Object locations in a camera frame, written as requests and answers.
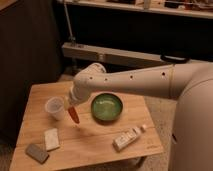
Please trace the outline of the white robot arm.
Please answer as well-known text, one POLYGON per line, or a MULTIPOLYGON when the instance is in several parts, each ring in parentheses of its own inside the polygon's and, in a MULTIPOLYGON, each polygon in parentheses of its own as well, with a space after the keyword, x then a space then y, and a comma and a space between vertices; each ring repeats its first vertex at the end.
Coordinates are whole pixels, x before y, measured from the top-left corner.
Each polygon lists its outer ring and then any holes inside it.
POLYGON ((116 73, 93 63, 74 77, 68 103, 79 105, 96 91, 175 99, 168 171, 213 171, 213 63, 116 73))

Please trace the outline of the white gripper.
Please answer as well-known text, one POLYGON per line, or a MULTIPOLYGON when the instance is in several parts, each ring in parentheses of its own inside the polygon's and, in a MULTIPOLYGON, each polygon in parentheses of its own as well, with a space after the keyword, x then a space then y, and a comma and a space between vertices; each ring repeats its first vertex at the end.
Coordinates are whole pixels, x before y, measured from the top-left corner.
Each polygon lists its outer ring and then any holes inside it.
MULTIPOLYGON (((69 90, 69 99, 72 105, 78 105, 88 100, 88 91, 83 88, 71 87, 69 90)), ((64 109, 68 110, 71 105, 68 99, 64 99, 64 109)))

